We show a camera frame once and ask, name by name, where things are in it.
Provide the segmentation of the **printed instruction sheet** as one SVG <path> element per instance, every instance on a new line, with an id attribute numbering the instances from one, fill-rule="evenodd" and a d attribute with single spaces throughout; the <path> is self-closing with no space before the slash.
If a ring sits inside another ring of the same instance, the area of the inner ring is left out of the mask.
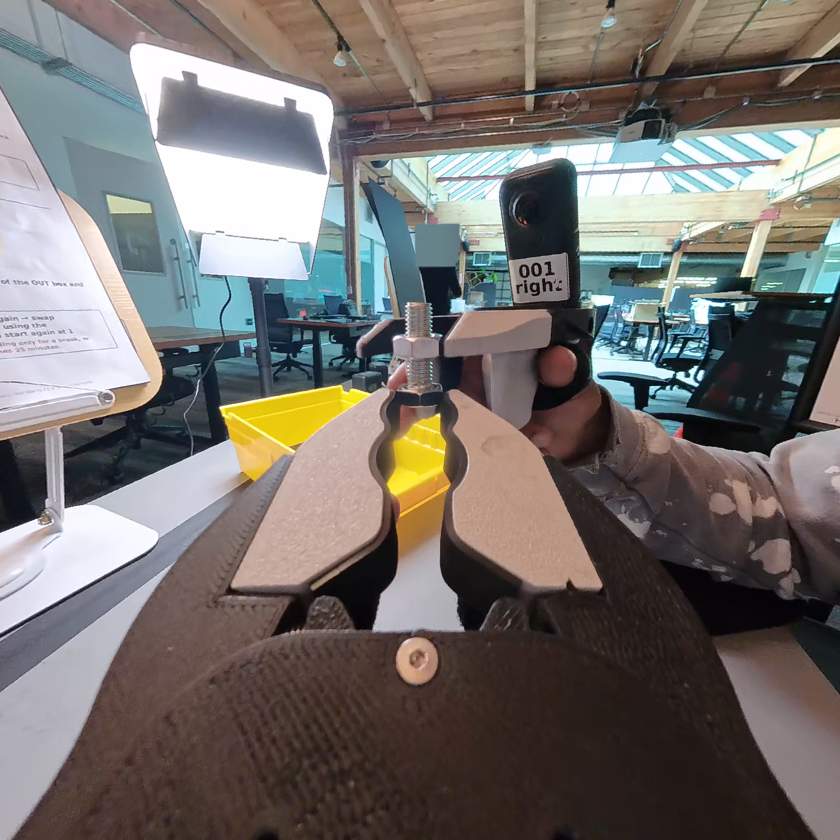
<path id="1" fill-rule="evenodd" d="M 149 383 L 67 207 L 5 97 L 1 134 L 2 409 Z"/>

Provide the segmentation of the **black leaning board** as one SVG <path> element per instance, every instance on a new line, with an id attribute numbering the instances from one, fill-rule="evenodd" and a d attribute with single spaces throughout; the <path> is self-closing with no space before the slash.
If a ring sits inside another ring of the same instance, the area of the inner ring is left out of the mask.
<path id="1" fill-rule="evenodd" d="M 388 252 L 394 292 L 392 311 L 395 317 L 403 318 L 407 303 L 426 302 L 403 204 L 374 181 L 362 184 L 362 189 L 380 226 Z"/>

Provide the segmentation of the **yellow plastic bin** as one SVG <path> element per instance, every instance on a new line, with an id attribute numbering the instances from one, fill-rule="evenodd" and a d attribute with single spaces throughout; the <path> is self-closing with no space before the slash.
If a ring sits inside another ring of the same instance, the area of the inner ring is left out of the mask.
<path id="1" fill-rule="evenodd" d="M 223 406 L 221 414 L 241 471 L 257 480 L 283 455 L 368 393 L 329 386 Z M 394 442 L 395 470 L 388 487 L 400 503 L 396 525 L 401 556 L 439 536 L 448 479 L 439 416 L 416 422 Z"/>

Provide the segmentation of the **studio light panel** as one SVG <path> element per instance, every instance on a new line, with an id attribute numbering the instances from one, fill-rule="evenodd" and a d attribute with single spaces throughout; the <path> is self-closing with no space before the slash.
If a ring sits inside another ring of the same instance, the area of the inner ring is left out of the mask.
<path id="1" fill-rule="evenodd" d="M 129 59 L 184 230 L 314 249 L 330 179 L 326 89 L 149 43 Z"/>

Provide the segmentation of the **person's right hand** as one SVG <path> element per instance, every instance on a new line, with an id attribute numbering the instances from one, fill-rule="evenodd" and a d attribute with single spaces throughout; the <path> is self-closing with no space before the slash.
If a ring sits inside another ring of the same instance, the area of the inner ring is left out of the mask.
<path id="1" fill-rule="evenodd" d="M 561 346 L 543 349 L 538 357 L 540 381 L 550 387 L 566 386 L 574 378 L 576 365 L 574 353 L 569 349 Z M 406 364 L 402 363 L 395 368 L 387 387 L 397 391 L 404 383 Z M 478 403 L 486 402 L 480 357 L 464 359 L 460 382 L 456 387 Z M 414 425 L 415 414 L 409 406 L 401 408 L 398 437 Z M 608 397 L 603 395 L 596 383 L 589 381 L 568 402 L 547 411 L 533 412 L 521 433 L 543 456 L 572 466 L 603 451 L 611 434 L 612 422 Z"/>

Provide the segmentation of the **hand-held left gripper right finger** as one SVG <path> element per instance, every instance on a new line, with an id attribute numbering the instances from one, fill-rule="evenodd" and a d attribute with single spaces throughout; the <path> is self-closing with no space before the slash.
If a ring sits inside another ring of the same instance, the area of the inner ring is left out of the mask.
<path id="1" fill-rule="evenodd" d="M 440 405 L 449 487 L 440 570 L 458 617 L 477 629 L 500 599 L 531 608 L 603 583 L 550 469 L 506 420 L 461 391 Z"/>

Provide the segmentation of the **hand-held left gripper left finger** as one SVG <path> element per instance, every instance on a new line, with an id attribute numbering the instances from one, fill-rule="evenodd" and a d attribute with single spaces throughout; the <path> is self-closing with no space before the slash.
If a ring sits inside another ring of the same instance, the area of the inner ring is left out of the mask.
<path id="1" fill-rule="evenodd" d="M 292 595 L 305 604 L 330 595 L 356 627 L 373 626 L 398 563 L 386 484 L 400 425 L 395 396 L 366 396 L 299 447 L 231 580 L 232 593 Z"/>

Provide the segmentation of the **wooden office desk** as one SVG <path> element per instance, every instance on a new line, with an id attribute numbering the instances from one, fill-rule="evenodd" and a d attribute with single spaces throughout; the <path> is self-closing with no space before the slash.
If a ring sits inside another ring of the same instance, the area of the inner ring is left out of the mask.
<path id="1" fill-rule="evenodd" d="M 186 398 L 191 400 L 200 385 L 209 427 L 209 435 L 202 436 L 190 433 L 186 429 L 186 421 L 182 421 L 179 427 L 151 426 L 151 438 L 186 447 L 191 453 L 223 443 L 228 433 L 220 409 L 222 397 L 215 363 L 238 358 L 242 354 L 240 344 L 254 340 L 255 331 L 159 327 L 150 329 L 150 338 L 159 354 L 163 380 L 161 389 L 145 408 L 169 407 Z"/>
<path id="2" fill-rule="evenodd" d="M 322 367 L 322 347 L 321 347 L 321 333 L 329 333 L 336 329 L 348 329 L 352 333 L 362 335 L 372 329 L 379 320 L 369 318 L 336 318 L 333 320 L 323 318 L 278 318 L 278 324 L 287 325 L 302 332 L 310 332 L 312 336 L 312 375 L 313 388 L 320 389 L 323 387 L 323 367 Z"/>

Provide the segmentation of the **person's right forearm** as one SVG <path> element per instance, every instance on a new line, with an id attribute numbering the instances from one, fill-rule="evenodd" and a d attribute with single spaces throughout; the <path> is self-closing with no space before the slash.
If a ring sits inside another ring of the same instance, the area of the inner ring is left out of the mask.
<path id="1" fill-rule="evenodd" d="M 839 603 L 839 431 L 769 455 L 669 436 L 601 390 L 604 449 L 572 473 L 658 559 L 784 598 Z"/>

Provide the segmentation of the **silver hex bolt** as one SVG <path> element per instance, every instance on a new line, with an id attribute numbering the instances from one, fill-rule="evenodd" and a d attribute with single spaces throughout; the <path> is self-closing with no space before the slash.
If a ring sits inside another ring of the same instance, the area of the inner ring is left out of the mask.
<path id="1" fill-rule="evenodd" d="M 433 332 L 432 309 L 426 302 L 410 302 L 405 309 L 404 334 L 430 335 Z M 397 388 L 397 401 L 413 411 L 416 419 L 432 417 L 442 399 L 439 358 L 426 362 L 404 362 L 406 381 Z"/>

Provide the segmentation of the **ceiling projector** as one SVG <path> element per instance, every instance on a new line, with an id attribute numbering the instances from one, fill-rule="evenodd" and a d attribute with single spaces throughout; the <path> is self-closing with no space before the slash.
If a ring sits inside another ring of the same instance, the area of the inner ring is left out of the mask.
<path id="1" fill-rule="evenodd" d="M 627 144 L 640 141 L 654 141 L 658 144 L 676 140 L 677 124 L 670 108 L 641 105 L 628 113 L 618 130 L 616 142 Z"/>

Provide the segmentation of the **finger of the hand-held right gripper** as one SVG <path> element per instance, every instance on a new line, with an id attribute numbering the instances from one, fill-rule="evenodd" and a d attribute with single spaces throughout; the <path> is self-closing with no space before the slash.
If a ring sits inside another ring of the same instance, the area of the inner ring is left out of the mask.
<path id="1" fill-rule="evenodd" d="M 393 338 L 396 335 L 396 320 L 385 318 L 359 337 L 355 352 L 360 360 L 369 360 L 377 355 L 393 355 Z"/>
<path id="2" fill-rule="evenodd" d="M 547 310 L 467 311 L 444 337 L 444 357 L 479 356 L 487 407 L 521 429 L 538 389 L 537 355 L 551 338 Z"/>

